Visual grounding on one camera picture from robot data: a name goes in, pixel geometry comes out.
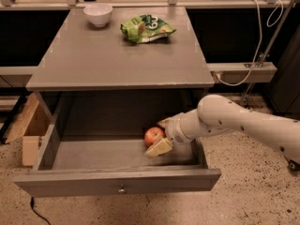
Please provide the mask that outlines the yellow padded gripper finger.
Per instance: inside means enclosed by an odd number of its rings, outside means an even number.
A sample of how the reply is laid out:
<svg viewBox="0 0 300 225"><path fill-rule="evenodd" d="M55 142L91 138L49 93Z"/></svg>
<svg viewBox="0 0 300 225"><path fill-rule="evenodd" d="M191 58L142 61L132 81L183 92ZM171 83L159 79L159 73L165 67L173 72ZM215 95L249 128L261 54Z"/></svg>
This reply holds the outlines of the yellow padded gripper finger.
<svg viewBox="0 0 300 225"><path fill-rule="evenodd" d="M173 143L168 138L158 138L148 146L144 154L149 158L156 158L172 150Z"/></svg>
<svg viewBox="0 0 300 225"><path fill-rule="evenodd" d="M160 121L157 122L157 126L158 126L159 128L165 129L166 126L167 126L171 121L172 121L171 117L162 119L162 120L160 120Z"/></svg>

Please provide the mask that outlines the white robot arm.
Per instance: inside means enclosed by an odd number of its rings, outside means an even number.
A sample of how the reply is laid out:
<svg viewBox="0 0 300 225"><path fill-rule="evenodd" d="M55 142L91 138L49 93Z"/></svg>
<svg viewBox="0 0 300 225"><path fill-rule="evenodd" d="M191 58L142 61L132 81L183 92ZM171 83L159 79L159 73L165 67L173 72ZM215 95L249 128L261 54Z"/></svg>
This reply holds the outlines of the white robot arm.
<svg viewBox="0 0 300 225"><path fill-rule="evenodd" d="M181 112L158 122L166 136L157 139L145 152L150 158L170 152L174 146L200 137L230 131L242 132L279 152L288 160L291 171L300 165L300 121L270 113L245 109L226 97L203 97L196 109Z"/></svg>

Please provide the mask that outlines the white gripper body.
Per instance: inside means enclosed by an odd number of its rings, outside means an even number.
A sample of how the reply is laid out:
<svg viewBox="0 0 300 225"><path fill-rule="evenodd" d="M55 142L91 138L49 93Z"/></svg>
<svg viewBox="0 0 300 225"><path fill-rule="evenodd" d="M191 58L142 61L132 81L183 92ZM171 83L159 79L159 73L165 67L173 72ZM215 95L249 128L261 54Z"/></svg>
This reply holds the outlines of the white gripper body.
<svg viewBox="0 0 300 225"><path fill-rule="evenodd" d="M166 119L165 134L167 138L174 144L184 144L191 142L191 139L188 138L184 134L183 129L181 129L181 117L182 114L179 113Z"/></svg>

